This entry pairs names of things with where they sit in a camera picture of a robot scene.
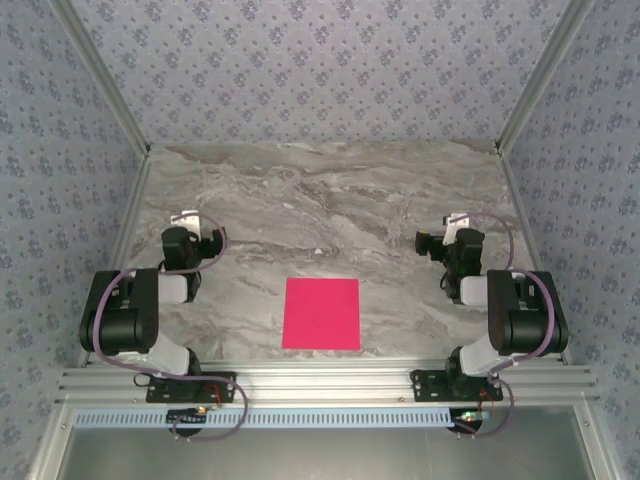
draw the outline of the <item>pink square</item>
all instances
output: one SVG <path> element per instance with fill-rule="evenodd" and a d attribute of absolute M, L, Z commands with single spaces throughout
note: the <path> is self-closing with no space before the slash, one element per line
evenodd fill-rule
<path fill-rule="evenodd" d="M 288 278 L 282 348 L 360 350 L 357 278 Z"/>

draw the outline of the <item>gray marble surface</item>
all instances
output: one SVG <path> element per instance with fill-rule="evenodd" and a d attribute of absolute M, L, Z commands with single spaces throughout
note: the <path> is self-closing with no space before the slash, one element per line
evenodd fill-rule
<path fill-rule="evenodd" d="M 161 328 L 201 359 L 422 356 L 443 358 L 486 331 L 486 313 L 453 305 L 443 267 L 414 252 L 417 229 L 450 212 L 489 211 L 517 225 L 498 158 L 454 142 L 156 147 L 130 265 L 163 258 L 169 216 L 196 208 L 230 244 L 192 304 L 161 306 Z M 491 220 L 485 268 L 507 261 Z M 520 229 L 514 266 L 530 267 Z M 283 350 L 287 277 L 360 280 L 362 349 Z"/>

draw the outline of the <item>black mounting plate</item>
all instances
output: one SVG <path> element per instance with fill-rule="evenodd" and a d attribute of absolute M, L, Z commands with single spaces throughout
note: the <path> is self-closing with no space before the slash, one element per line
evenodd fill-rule
<path fill-rule="evenodd" d="M 502 389 L 491 385 L 486 377 L 465 376 L 462 384 L 456 383 L 455 390 L 450 387 L 444 370 L 414 370 L 409 378 L 416 403 L 487 401 L 482 396 L 483 390 L 496 402 L 503 399 Z"/>
<path fill-rule="evenodd" d="M 202 372 L 199 375 L 223 377 L 236 381 L 235 372 Z M 171 378 L 150 377 L 147 385 L 147 403 L 217 403 L 216 394 L 220 394 L 221 403 L 233 402 L 235 388 L 220 381 L 173 380 Z"/>

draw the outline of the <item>patterned wallpaper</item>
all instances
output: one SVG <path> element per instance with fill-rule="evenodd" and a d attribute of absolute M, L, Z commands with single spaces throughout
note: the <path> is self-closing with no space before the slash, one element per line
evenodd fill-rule
<path fill-rule="evenodd" d="M 576 360 L 597 366 L 640 478 L 640 3 L 597 0 L 509 154 L 562 290 Z"/>
<path fill-rule="evenodd" d="M 73 0 L 150 143 L 497 138 L 567 0 Z"/>
<path fill-rule="evenodd" d="M 24 479 L 138 160 L 46 0 L 0 0 L 0 478 Z"/>

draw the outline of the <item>blue floral wallpaper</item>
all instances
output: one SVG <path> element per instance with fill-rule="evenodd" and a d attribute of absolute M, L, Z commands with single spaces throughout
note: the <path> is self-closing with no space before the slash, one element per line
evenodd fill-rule
<path fill-rule="evenodd" d="M 640 3 L 597 0 L 509 154 L 576 360 L 640 478 Z"/>
<path fill-rule="evenodd" d="M 138 159 L 46 0 L 0 0 L 0 478 L 24 479 Z"/>
<path fill-rule="evenodd" d="M 73 0 L 151 143 L 489 138 L 567 0 Z"/>

